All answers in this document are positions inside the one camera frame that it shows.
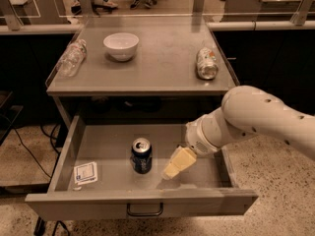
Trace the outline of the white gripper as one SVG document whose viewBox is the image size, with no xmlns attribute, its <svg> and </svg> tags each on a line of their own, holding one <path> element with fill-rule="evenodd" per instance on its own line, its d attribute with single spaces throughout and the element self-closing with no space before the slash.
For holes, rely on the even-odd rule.
<svg viewBox="0 0 315 236">
<path fill-rule="evenodd" d="M 173 179 L 180 172 L 192 166 L 197 161 L 197 155 L 207 156 L 219 151 L 206 139 L 202 130 L 201 118 L 186 124 L 185 141 L 188 147 L 179 146 L 174 151 L 162 171 L 163 179 Z"/>
</svg>

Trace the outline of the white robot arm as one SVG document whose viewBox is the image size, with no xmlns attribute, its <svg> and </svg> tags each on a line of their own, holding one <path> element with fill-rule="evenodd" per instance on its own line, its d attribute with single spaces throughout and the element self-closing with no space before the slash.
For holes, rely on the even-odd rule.
<svg viewBox="0 0 315 236">
<path fill-rule="evenodd" d="M 170 180 L 192 166 L 198 156 L 256 135 L 276 138 L 315 159 L 315 117 L 250 86 L 230 89 L 218 109 L 186 124 L 184 147 L 178 147 L 162 171 Z"/>
</svg>

